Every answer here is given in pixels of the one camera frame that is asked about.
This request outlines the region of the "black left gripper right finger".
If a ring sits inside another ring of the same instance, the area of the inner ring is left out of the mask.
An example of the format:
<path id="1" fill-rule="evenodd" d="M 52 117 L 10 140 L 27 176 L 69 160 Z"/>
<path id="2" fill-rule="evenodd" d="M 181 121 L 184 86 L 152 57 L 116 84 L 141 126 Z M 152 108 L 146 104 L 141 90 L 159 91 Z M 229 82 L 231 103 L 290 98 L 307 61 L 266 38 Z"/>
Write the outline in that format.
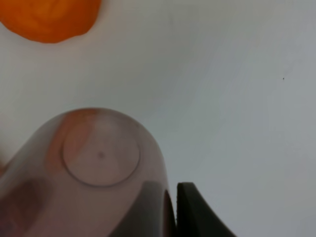
<path id="1" fill-rule="evenodd" d="M 177 233 L 179 237 L 235 236 L 191 182 L 177 185 Z"/>

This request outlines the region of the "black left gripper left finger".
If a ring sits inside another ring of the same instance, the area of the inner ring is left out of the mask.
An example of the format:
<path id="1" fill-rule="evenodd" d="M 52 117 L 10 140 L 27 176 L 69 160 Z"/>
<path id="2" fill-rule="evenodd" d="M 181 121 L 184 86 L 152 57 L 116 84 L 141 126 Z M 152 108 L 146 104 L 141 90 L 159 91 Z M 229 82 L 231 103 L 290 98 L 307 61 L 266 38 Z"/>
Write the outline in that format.
<path id="1" fill-rule="evenodd" d="M 47 204 L 47 183 L 29 179 L 0 198 L 0 235 L 22 237 Z"/>

